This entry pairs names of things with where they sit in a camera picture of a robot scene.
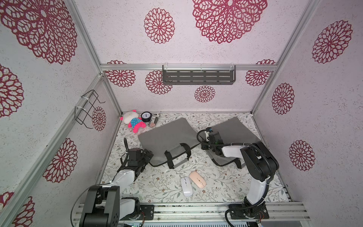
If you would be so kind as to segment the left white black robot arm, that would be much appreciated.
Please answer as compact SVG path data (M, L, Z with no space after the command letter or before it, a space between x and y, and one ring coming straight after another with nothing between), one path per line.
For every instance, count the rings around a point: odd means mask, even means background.
M121 191L135 182L145 170L154 154L141 148L128 148L124 139L126 158L109 183L95 184L87 188L87 194L79 221L80 227L116 227L123 218L145 221L146 215L142 211L137 197L121 198Z

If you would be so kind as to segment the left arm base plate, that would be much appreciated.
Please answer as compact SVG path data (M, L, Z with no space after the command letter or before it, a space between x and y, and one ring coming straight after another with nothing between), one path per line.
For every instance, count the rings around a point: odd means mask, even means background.
M143 221L154 219L154 205L137 205L134 212L121 218L122 221Z

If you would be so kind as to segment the pink computer mouse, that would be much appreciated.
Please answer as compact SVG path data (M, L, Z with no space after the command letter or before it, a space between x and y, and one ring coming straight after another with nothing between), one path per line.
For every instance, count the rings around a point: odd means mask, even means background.
M203 177L197 172L191 172L189 178L197 185L198 188L202 189L206 186L206 181Z

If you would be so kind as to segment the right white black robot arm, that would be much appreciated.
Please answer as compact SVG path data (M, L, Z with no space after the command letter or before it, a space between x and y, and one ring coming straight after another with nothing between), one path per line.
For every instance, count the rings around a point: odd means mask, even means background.
M227 158L243 159L249 174L252 176L251 184L244 202L241 205L230 205L225 212L225 220L233 226L228 218L248 219L269 218L266 208L266 197L270 183L273 181L279 163L262 142L256 143L230 143L225 144L211 138L212 128L206 128L197 133L198 142L211 149L222 152Z

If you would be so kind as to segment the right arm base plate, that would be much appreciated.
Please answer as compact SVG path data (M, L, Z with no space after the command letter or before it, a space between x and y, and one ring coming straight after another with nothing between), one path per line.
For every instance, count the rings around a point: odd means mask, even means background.
M232 219L269 219L266 203L247 208L244 204L230 204L229 213Z

